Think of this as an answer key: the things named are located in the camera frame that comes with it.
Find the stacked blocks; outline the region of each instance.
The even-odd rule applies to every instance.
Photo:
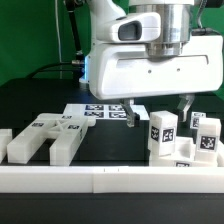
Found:
[[[203,116],[198,117],[198,119],[197,143],[194,144],[193,138],[176,136],[176,115],[167,111],[151,113],[149,165],[216,167],[218,158],[217,149],[220,146],[220,120],[205,118]]]
[[[150,114],[149,142],[151,155],[165,156],[174,152],[178,117],[168,111]]]

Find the white cable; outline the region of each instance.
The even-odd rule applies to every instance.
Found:
[[[59,62],[61,63],[62,53],[61,53],[61,35],[60,35],[59,16],[58,16],[58,0],[55,0],[55,20],[56,20],[56,30],[57,30],[57,38],[58,38],[58,55],[59,55]]]

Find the black table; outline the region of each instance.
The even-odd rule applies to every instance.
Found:
[[[63,113],[67,103],[119,103],[116,100],[99,101],[88,91],[77,89],[72,80],[47,79],[11,80],[0,88],[0,102],[0,128],[12,128],[14,136],[40,113]],[[148,112],[172,112],[178,103],[178,96],[136,99],[136,104],[144,104]],[[197,94],[191,110],[219,118],[224,126],[224,101],[213,93]],[[140,128],[129,129],[125,121],[97,121],[85,140],[95,147],[94,153],[88,151],[88,144],[84,141],[71,165],[147,165],[148,122],[141,121],[140,125]],[[179,124],[178,135],[192,135],[189,123]],[[31,165],[48,164],[46,148],[50,144],[43,145],[32,158]],[[128,151],[121,153],[121,148]],[[223,210],[224,194],[0,194],[0,222],[4,224],[216,224],[223,223]]]

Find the green wall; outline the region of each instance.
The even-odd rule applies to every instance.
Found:
[[[71,29],[63,0],[58,2],[62,58],[63,61],[71,61],[75,53]],[[114,2],[128,10],[128,0]],[[0,85],[13,78],[25,77],[42,65],[59,61],[54,4],[55,0],[0,0]],[[81,44],[84,53],[88,53],[88,7],[77,9],[76,17]],[[211,26],[224,34],[223,18],[224,7],[206,9],[202,21],[205,26]],[[58,74],[41,74],[38,77],[46,75],[59,78]]]

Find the white cube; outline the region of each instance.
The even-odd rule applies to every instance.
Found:
[[[200,118],[197,133],[195,161],[217,161],[217,145],[220,138],[221,122],[214,118]]]
[[[150,114],[148,147],[151,154],[169,155],[174,152],[178,117],[168,111]]]

